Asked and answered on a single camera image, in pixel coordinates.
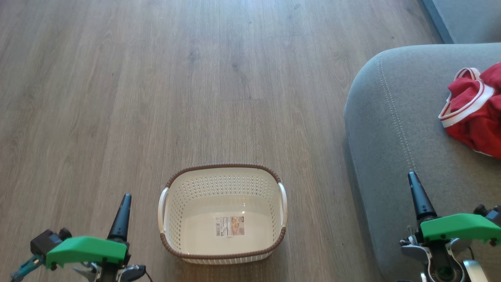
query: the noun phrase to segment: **sticker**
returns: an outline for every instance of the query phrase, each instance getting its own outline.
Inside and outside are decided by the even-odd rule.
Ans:
[[[218,216],[215,218],[216,237],[245,235],[244,216]]]

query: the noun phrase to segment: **gray sofa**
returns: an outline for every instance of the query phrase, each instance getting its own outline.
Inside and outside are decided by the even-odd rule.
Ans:
[[[421,281],[422,266],[400,253],[416,220],[407,173],[416,171],[439,215],[501,205],[501,160],[449,137],[439,119],[448,84],[463,67],[501,61],[501,43],[410,46],[382,52],[355,78],[345,107],[348,144],[372,245],[387,281]],[[501,250],[476,243],[476,258],[501,279]]]
[[[501,1],[422,1],[444,43],[501,42]]]

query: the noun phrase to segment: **white plastic basket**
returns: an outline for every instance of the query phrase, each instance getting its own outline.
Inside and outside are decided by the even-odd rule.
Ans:
[[[158,202],[165,248],[201,264],[268,257],[283,240],[287,197],[278,176],[259,165],[194,167],[174,175]]]

